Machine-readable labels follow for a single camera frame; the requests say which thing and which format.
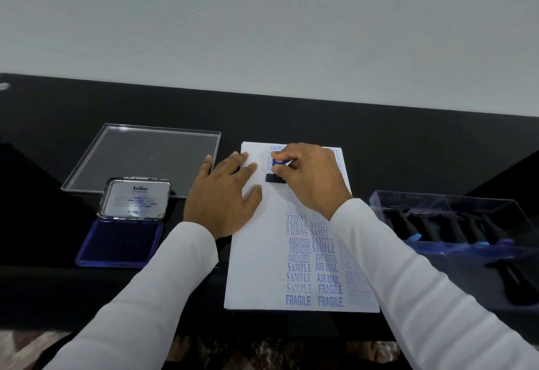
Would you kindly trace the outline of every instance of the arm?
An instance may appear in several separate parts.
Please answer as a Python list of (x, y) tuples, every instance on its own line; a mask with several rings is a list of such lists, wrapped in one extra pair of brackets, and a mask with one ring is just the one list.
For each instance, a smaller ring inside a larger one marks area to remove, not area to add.
[(185, 201), (184, 222), (46, 370), (163, 366), (187, 298), (218, 262), (215, 239), (243, 227), (262, 201), (260, 186), (243, 199), (242, 188), (257, 169), (252, 163), (236, 173), (247, 157), (234, 152), (211, 174), (212, 157), (206, 157)]
[(374, 290), (414, 368), (539, 368), (539, 352), (417, 254), (359, 199), (331, 230)]
[(148, 265), (46, 369), (160, 369), (187, 298), (217, 262), (207, 229), (178, 224)]

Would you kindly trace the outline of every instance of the clear plastic lid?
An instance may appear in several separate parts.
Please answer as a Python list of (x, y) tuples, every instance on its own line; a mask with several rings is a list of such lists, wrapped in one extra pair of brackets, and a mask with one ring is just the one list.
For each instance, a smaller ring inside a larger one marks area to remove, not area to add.
[(169, 180), (170, 196), (186, 198), (205, 157), (211, 154), (215, 162), (220, 137), (220, 132), (105, 124), (62, 190), (103, 193), (112, 177), (144, 176)]

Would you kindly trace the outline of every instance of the left hand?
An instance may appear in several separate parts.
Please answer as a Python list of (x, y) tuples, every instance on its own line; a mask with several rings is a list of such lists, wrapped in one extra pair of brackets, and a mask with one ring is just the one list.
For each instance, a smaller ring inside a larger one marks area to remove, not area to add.
[(205, 227), (213, 238), (223, 238), (239, 231), (262, 201), (262, 186), (254, 186), (244, 201), (243, 186), (257, 169), (256, 163), (236, 170), (249, 157), (232, 153), (210, 173), (212, 157), (207, 156), (185, 201), (183, 220)]

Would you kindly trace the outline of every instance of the ink pad lid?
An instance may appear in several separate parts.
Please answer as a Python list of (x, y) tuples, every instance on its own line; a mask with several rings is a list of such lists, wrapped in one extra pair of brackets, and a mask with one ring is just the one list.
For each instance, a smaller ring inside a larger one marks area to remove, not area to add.
[(170, 181), (147, 177), (113, 177), (107, 181), (98, 216), (114, 220), (163, 219)]

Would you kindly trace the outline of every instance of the white wall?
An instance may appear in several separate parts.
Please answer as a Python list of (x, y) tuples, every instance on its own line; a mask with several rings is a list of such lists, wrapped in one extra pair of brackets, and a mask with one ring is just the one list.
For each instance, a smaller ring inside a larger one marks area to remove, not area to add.
[(2, 71), (539, 116), (539, 0), (0, 0)]

